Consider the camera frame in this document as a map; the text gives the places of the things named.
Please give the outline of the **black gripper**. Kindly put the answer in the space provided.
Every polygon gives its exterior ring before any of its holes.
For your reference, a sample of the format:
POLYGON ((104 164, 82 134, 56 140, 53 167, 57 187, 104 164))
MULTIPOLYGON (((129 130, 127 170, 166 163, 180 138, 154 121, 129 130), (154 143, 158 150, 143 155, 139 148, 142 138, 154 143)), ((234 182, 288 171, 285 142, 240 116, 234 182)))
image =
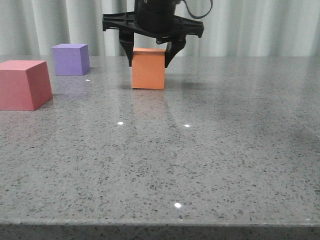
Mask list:
POLYGON ((104 14, 102 28, 119 31, 119 42, 132 66, 134 34, 156 39, 157 44, 167 43, 164 67, 167 68, 186 45, 183 36, 193 35, 201 38, 204 24, 175 15, 179 0, 136 0, 134 11, 104 14))

